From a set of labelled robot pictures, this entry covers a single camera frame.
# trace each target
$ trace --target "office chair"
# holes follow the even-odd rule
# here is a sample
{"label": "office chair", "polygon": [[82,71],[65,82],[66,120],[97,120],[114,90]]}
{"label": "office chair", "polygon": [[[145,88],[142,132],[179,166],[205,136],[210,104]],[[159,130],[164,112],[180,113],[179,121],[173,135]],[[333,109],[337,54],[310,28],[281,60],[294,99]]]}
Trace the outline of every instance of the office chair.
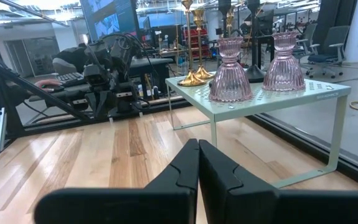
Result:
{"label": "office chair", "polygon": [[[317,65],[318,69],[313,70],[313,73],[322,72],[323,75],[326,72],[331,72],[331,78],[335,78],[336,72],[330,68],[330,65],[342,65],[342,62],[345,60],[344,56],[344,44],[346,41],[347,33],[349,32],[350,26],[337,26],[331,27],[328,31],[326,40],[324,41],[323,54],[318,54],[317,47],[320,44],[310,45],[313,54],[308,57],[309,62]],[[306,75],[309,75],[309,78],[313,78],[311,73],[312,68],[306,72]]]}
{"label": "office chair", "polygon": [[301,59],[305,56],[312,55],[313,51],[310,46],[313,45],[313,35],[316,30],[317,24],[310,24],[303,32],[303,39],[296,41],[296,47],[292,51],[292,55],[299,60],[301,68],[310,69],[309,66],[302,64]]}

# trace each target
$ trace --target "gold candlestick holder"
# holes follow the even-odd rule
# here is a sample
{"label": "gold candlestick holder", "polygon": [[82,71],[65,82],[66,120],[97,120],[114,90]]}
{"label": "gold candlestick holder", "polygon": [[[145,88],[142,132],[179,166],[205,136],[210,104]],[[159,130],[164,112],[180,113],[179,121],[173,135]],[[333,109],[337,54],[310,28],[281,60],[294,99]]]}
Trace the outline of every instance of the gold candlestick holder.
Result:
{"label": "gold candlestick holder", "polygon": [[230,10],[228,10],[228,12],[227,12],[227,31],[228,31],[228,36],[229,37],[231,37],[231,30],[232,30],[232,27],[233,27],[234,9],[235,9],[235,7],[232,6],[230,8]]}
{"label": "gold candlestick holder", "polygon": [[202,64],[202,46],[201,46],[201,26],[204,22],[204,10],[203,9],[195,9],[192,11],[192,14],[194,15],[194,22],[197,25],[197,32],[198,32],[198,48],[199,48],[199,67],[198,71],[195,73],[195,76],[197,78],[200,78],[202,80],[207,80],[210,78],[214,78],[215,75],[207,72],[207,70],[204,68]]}
{"label": "gold candlestick holder", "polygon": [[192,0],[182,0],[181,4],[186,8],[187,16],[187,36],[188,36],[188,46],[189,46],[189,73],[185,79],[179,81],[177,84],[180,86],[198,86],[206,84],[206,81],[201,80],[195,76],[194,71],[192,70],[192,49],[191,49],[191,30],[190,30],[190,7],[192,5]]}

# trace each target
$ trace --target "computer monitor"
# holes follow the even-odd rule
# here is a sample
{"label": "computer monitor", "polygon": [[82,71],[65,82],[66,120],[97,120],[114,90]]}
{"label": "computer monitor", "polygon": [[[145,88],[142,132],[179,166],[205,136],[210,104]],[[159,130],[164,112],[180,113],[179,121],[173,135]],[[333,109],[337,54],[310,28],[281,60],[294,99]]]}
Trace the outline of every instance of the computer monitor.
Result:
{"label": "computer monitor", "polygon": [[273,33],[274,10],[259,13],[256,16],[256,28],[261,35],[271,35]]}
{"label": "computer monitor", "polygon": [[139,34],[135,0],[80,0],[92,41],[113,33]]}
{"label": "computer monitor", "polygon": [[149,21],[149,16],[143,21],[143,29],[144,29],[144,42],[150,47],[154,47],[155,45],[155,33],[151,30],[151,23]]}

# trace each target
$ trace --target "ceiling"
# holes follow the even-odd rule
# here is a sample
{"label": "ceiling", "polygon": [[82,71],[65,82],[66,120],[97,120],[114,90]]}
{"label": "ceiling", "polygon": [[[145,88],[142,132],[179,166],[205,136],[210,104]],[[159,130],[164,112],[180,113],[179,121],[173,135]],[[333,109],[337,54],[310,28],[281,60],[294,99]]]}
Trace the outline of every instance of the ceiling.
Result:
{"label": "ceiling", "polygon": [[[8,0],[13,4],[23,6],[37,13],[47,16],[56,21],[66,22],[69,20],[83,18],[80,0]],[[261,0],[261,4],[279,10],[302,9],[318,7],[321,0]],[[243,5],[244,0],[232,0],[236,6]],[[194,0],[193,8],[203,7],[209,10],[217,9],[218,0]],[[182,11],[184,8],[180,0],[138,0],[138,14],[170,13],[172,11]],[[24,12],[12,6],[0,3],[0,26],[13,26],[33,24],[39,22],[50,22],[31,13]]]}

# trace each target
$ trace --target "person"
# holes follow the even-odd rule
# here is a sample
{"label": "person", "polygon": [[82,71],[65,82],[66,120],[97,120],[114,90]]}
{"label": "person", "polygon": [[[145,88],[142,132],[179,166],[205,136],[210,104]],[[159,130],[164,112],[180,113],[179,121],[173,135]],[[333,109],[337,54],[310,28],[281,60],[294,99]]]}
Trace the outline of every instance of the person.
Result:
{"label": "person", "polygon": [[86,45],[82,43],[78,47],[71,47],[58,53],[53,59],[55,72],[59,75],[82,73],[87,61],[85,50]]}
{"label": "person", "polygon": [[[47,79],[47,80],[38,81],[34,85],[40,88],[41,90],[44,90],[46,92],[51,92],[53,91],[53,89],[45,88],[46,85],[61,85],[61,83],[56,79]],[[12,101],[14,106],[18,106],[19,104],[24,102],[24,100],[28,99],[32,95],[32,93],[28,92],[27,90],[21,88],[18,85],[9,86],[7,92],[8,95],[11,96],[9,100]]]}
{"label": "person", "polygon": [[[243,34],[251,36],[251,27],[252,27],[252,18],[251,15],[249,15],[246,19],[243,20],[243,23],[240,26],[240,29],[242,30]],[[261,44],[260,46],[260,69],[265,69],[265,58],[266,58],[266,49],[267,44]],[[247,51],[247,49],[243,50],[244,56],[241,58],[241,63],[247,64],[248,63],[248,56],[250,51]]]}

